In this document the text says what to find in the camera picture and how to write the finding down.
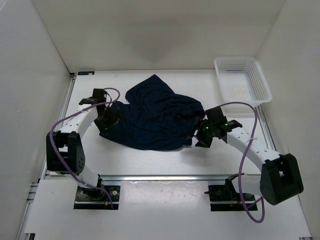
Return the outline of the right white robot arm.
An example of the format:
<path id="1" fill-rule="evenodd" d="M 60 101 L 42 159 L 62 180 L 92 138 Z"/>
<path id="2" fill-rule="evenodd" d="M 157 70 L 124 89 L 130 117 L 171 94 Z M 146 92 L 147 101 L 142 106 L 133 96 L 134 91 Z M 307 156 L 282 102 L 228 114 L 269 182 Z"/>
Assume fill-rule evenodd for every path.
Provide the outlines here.
<path id="1" fill-rule="evenodd" d="M 275 206 L 304 191 L 298 161 L 290 153 L 281 154 L 254 139 L 241 123 L 228 120 L 220 107 L 197 116 L 190 132 L 196 146 L 210 148 L 214 138 L 224 141 L 245 155 L 260 171 L 259 176 L 243 172 L 225 179 L 219 190 L 207 194 L 223 200 L 240 200 L 242 194 L 258 195 Z"/>

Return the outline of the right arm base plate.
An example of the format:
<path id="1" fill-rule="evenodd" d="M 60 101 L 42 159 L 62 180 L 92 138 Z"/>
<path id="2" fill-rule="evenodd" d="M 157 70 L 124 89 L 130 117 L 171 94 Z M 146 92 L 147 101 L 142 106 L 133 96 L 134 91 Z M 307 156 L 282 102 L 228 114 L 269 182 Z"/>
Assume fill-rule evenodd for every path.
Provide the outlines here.
<path id="1" fill-rule="evenodd" d="M 240 195 L 228 193 L 224 185 L 209 185 L 204 192 L 209 196 L 211 212 L 244 212 Z"/>

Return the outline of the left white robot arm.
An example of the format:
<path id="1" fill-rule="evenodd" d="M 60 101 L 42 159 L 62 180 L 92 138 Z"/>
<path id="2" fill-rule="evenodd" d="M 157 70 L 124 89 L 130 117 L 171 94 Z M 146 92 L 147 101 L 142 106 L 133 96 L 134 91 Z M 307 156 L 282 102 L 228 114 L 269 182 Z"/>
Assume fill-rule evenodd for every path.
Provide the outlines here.
<path id="1" fill-rule="evenodd" d="M 120 92 L 113 87 L 95 88 L 75 113 L 56 122 L 46 136 L 47 170 L 70 177 L 93 200 L 100 200 L 107 191 L 102 177 L 86 166 L 82 138 L 91 124 L 106 133 L 120 121 L 120 114 L 112 109 L 119 98 Z"/>

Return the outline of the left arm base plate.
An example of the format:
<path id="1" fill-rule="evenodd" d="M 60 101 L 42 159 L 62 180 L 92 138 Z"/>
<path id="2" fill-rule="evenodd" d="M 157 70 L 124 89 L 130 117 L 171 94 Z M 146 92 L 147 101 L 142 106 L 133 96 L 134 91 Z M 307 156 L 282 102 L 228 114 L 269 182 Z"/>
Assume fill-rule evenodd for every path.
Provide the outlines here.
<path id="1" fill-rule="evenodd" d="M 118 210 L 121 186 L 104 185 L 104 189 L 110 198 L 104 191 L 78 186 L 73 208 L 75 210 Z"/>

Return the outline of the navy blue shorts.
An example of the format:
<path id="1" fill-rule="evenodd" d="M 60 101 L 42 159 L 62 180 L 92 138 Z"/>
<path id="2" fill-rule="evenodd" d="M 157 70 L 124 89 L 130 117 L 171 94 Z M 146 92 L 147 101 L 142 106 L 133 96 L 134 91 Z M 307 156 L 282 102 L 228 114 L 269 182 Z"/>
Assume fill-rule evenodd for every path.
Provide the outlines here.
<path id="1" fill-rule="evenodd" d="M 118 122 L 101 129 L 99 135 L 138 150 L 191 146 L 195 119 L 205 116 L 200 101 L 175 93 L 155 74 L 129 89 L 125 98 L 127 104 L 117 101 L 110 107 Z"/>

